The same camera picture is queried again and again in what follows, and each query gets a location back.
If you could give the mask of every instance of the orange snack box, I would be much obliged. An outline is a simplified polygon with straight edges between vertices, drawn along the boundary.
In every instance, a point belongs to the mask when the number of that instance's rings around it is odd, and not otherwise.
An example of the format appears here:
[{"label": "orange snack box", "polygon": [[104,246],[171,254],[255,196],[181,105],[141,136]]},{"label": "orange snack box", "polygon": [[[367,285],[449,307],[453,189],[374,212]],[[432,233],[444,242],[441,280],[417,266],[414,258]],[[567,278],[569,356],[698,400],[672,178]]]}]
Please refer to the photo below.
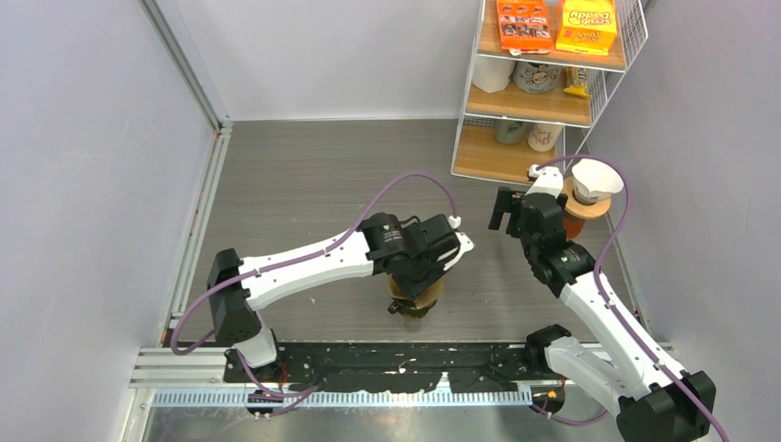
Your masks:
[{"label": "orange snack box", "polygon": [[513,54],[548,53],[554,46],[543,0],[498,0],[502,49]]},{"label": "orange snack box", "polygon": [[608,55],[618,32],[613,0],[561,0],[557,16],[557,50]]}]

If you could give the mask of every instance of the mug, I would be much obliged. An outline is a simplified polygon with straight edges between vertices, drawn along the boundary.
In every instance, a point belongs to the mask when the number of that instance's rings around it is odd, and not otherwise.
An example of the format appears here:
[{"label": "mug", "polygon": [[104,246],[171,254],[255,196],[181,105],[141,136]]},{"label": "mug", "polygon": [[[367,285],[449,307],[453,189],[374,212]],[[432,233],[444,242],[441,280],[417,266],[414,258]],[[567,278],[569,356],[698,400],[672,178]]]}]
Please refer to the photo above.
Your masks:
[{"label": "mug", "polygon": [[564,126],[549,122],[536,122],[529,131],[529,147],[537,152],[547,152],[554,148]]},{"label": "mug", "polygon": [[531,94],[542,94],[558,84],[561,73],[562,66],[517,62],[513,71],[513,81],[516,86]]}]

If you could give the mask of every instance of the white mug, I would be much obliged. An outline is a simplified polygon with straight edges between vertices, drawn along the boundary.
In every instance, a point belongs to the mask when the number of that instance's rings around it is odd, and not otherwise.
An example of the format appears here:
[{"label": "white mug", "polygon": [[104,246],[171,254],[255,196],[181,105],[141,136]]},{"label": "white mug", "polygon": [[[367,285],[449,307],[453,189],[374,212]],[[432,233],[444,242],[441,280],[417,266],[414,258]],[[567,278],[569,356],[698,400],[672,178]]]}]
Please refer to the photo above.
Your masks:
[{"label": "white mug", "polygon": [[529,131],[529,147],[537,152],[547,152],[554,148],[564,126],[549,122],[536,122]]}]

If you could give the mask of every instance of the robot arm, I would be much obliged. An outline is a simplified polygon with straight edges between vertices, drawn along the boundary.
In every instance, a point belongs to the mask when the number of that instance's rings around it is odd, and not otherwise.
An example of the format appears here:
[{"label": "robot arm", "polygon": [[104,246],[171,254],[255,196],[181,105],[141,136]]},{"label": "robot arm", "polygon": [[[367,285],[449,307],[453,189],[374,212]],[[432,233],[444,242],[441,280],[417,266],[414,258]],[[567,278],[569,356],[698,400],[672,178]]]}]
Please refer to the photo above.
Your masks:
[{"label": "robot arm", "polygon": [[560,194],[561,172],[553,167],[531,172],[536,181],[527,192],[499,188],[489,228],[498,230],[503,214],[510,214],[507,233],[520,239],[535,277],[586,323],[611,362],[554,325],[527,338],[524,351],[530,367],[572,379],[616,418],[624,440],[691,441],[703,436],[709,428],[705,417],[640,348],[624,323],[709,410],[716,396],[713,382],[704,372],[687,373],[662,350],[618,299],[604,274],[600,280],[607,299],[600,294],[594,259],[565,237],[563,209],[570,195]]},{"label": "robot arm", "polygon": [[[421,222],[414,216],[410,221],[401,222],[395,215],[385,213],[374,214],[332,250],[327,248],[345,232],[274,255],[240,259],[233,249],[219,252],[209,287],[252,270],[257,270],[258,275],[227,287],[210,299],[217,343],[236,346],[251,367],[273,362],[276,343],[271,329],[262,323],[260,310],[288,295],[340,279],[386,273],[413,304],[474,245],[466,234],[456,230],[458,218],[436,215]],[[275,263],[321,250],[321,256],[305,262],[273,267]],[[420,308],[421,316],[430,307]]]}]

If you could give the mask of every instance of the white wall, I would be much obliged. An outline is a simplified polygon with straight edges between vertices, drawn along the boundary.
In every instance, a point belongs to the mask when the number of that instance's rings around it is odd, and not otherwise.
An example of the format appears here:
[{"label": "white wall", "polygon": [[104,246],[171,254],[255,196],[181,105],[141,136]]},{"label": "white wall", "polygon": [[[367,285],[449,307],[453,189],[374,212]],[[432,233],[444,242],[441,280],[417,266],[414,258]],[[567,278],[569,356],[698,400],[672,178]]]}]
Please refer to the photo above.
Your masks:
[{"label": "white wall", "polygon": [[105,441],[211,129],[135,1],[3,2],[0,428]]},{"label": "white wall", "polygon": [[649,325],[716,382],[732,440],[778,440],[779,15],[774,2],[657,2],[589,139],[631,177],[620,241]]},{"label": "white wall", "polygon": [[235,121],[457,118],[482,4],[175,3]]}]

